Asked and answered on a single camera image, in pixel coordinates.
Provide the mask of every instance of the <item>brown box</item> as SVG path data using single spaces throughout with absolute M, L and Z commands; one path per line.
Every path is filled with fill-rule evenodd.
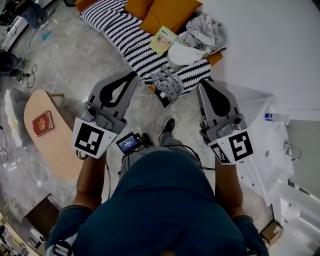
M 272 221 L 269 225 L 261 232 L 263 238 L 266 239 L 270 246 L 274 245 L 276 241 L 282 236 L 283 227 L 278 223 Z

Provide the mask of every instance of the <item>mustard pillow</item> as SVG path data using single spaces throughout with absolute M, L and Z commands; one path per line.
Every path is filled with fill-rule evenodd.
M 155 0 L 128 0 L 124 9 L 140 20 L 144 20 L 154 1 Z
M 154 36 L 162 26 L 178 33 L 201 5 L 196 0 L 154 0 L 140 28 Z

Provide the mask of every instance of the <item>red book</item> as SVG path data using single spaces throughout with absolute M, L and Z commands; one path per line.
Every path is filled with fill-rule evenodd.
M 42 115 L 34 119 L 32 121 L 32 127 L 34 135 L 36 137 L 39 137 L 42 134 L 54 128 L 54 123 L 52 122 L 50 111 L 48 110 L 47 112 L 43 113 Z

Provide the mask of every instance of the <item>book cover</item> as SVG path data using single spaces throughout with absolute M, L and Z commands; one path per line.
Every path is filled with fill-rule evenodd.
M 151 40 L 149 47 L 158 55 L 162 56 L 177 38 L 178 36 L 169 28 L 162 26 Z
M 39 137 L 47 131 L 54 128 L 50 111 L 44 112 L 42 115 L 32 121 L 34 136 Z

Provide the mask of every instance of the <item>black shoe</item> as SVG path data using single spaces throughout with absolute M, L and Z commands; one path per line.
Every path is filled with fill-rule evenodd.
M 141 140 L 142 140 L 142 144 L 144 146 L 149 146 L 149 147 L 153 147 L 154 143 L 152 142 L 152 139 L 150 137 L 150 135 L 148 133 L 143 133 L 141 136 Z
M 160 136 L 161 134 L 164 134 L 164 133 L 172 133 L 172 131 L 174 130 L 176 126 L 176 121 L 174 118 L 170 118 L 169 120 L 167 120 L 165 123 L 164 123 L 164 126 L 163 126 L 163 131 L 159 134 L 158 136 L 158 140 L 160 141 Z

